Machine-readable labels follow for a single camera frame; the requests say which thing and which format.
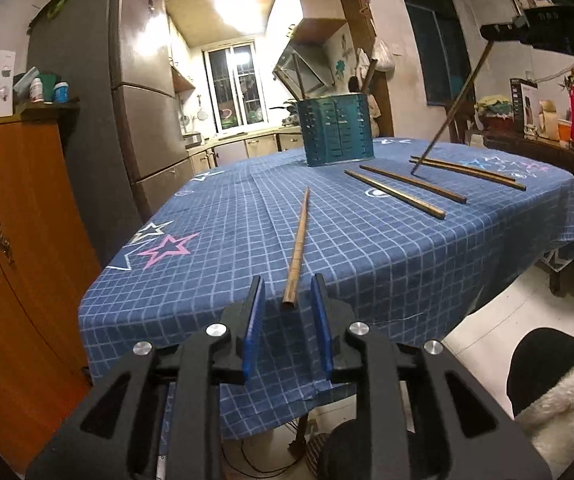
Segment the orange wooden cabinet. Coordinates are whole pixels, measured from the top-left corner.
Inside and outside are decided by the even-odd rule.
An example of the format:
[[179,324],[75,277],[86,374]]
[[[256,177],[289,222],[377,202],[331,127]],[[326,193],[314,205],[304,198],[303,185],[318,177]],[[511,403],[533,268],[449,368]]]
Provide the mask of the orange wooden cabinet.
[[0,453],[19,473],[88,390],[77,310],[99,272],[56,122],[0,124]]

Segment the window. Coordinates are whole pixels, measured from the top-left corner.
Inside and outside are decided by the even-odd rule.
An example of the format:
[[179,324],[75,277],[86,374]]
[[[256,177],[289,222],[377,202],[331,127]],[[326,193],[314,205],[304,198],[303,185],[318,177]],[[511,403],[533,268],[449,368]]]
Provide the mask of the window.
[[[471,70],[452,0],[405,0],[425,80],[427,104],[453,101]],[[475,101],[474,91],[469,100]]]
[[253,43],[206,51],[205,68],[219,132],[235,133],[265,122],[265,99]]

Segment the range hood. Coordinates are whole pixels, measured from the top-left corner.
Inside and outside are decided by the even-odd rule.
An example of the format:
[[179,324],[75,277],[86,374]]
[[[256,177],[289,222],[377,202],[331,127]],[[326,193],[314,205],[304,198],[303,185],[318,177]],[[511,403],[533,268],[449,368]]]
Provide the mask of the range hood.
[[334,75],[321,46],[290,43],[280,56],[273,73],[294,97],[299,100],[303,98],[293,54],[298,58],[298,68],[301,70],[302,85],[307,97],[320,95],[326,88],[334,85]]

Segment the tile floor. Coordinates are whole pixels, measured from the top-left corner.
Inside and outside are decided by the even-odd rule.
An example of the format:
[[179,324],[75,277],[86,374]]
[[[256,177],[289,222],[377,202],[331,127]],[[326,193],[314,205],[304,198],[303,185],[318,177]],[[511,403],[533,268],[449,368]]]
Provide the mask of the tile floor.
[[[507,290],[468,316],[444,342],[474,374],[502,407],[511,414],[505,394],[509,364],[518,342],[528,332],[540,326],[557,328],[574,336],[574,264],[563,275],[563,298],[553,296],[548,289],[548,274],[534,266],[521,275]],[[355,416],[355,398],[340,400],[315,409],[310,420],[315,420],[317,431],[329,432],[338,424]],[[245,440],[245,453],[259,469],[274,470],[291,463],[287,445],[294,432],[283,426]],[[241,456],[240,442],[224,444],[227,457],[238,469],[254,473]],[[225,466],[230,480],[248,478]],[[313,480],[305,461],[275,477],[279,480]]]

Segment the white bottle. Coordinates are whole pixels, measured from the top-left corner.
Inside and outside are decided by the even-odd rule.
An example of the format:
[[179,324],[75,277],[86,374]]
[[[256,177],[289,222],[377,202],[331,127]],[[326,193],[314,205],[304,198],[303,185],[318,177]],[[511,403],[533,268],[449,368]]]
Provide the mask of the white bottle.
[[33,103],[45,101],[43,98],[43,82],[39,78],[34,79],[29,87],[29,100]]

